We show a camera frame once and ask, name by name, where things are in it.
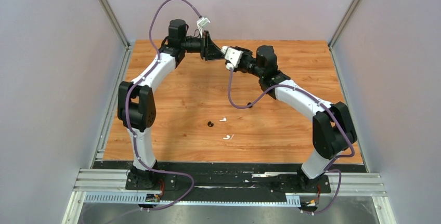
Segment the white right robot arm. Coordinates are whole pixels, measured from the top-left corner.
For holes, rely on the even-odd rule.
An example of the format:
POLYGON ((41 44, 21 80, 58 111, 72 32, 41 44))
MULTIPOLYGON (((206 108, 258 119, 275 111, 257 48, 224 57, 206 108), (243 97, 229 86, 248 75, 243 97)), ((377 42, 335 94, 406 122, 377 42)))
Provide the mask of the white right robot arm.
POLYGON ((343 102, 331 103, 314 96, 299 86, 278 68, 274 48, 262 45, 256 53, 240 47, 223 47, 226 68, 231 74, 249 73, 258 78, 263 95, 286 103, 301 113, 313 126, 313 151, 304 162, 297 177, 298 187, 311 191, 318 179, 339 158, 355 155, 357 133, 343 102))

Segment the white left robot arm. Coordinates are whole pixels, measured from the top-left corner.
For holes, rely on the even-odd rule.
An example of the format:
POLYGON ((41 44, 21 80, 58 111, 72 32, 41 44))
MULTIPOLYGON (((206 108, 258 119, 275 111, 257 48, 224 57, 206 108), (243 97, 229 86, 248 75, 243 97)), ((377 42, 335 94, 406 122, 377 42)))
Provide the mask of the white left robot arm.
POLYGON ((159 184, 151 140, 151 128, 157 114, 154 92, 179 66, 185 54, 199 53, 205 61, 222 59, 221 49, 205 30, 208 24, 208 17, 200 17, 197 20, 199 34, 190 36, 184 20, 171 20, 168 35, 157 48, 152 63, 132 81, 119 84, 117 116, 127 128, 135 156, 129 175, 132 181, 139 180, 146 189, 154 189, 159 184))

